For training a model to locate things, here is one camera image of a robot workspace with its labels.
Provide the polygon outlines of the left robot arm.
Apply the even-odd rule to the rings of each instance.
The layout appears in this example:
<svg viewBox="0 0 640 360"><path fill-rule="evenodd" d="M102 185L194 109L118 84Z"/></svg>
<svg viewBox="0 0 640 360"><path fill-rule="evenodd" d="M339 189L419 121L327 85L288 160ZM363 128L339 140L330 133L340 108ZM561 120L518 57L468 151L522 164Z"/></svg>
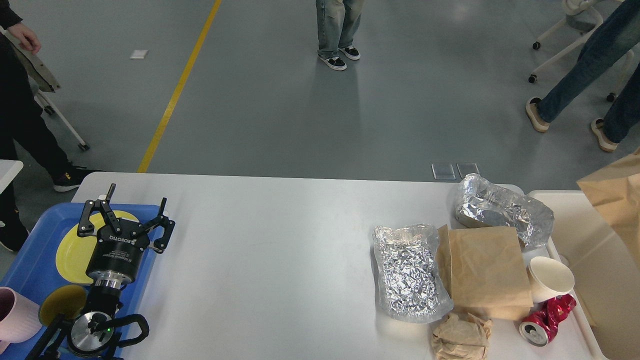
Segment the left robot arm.
<svg viewBox="0 0 640 360"><path fill-rule="evenodd" d="M164 253L175 223L165 212L166 198L157 215L145 223L117 216L111 208L115 188L111 184L103 199L87 200L78 221L78 237L96 237L86 267L93 282L84 305L69 315L58 312L26 355L28 360L58 360L64 343L78 357L113 360L117 349L135 346L149 336L143 315L116 314L122 307L122 292L137 280L146 250Z"/></svg>

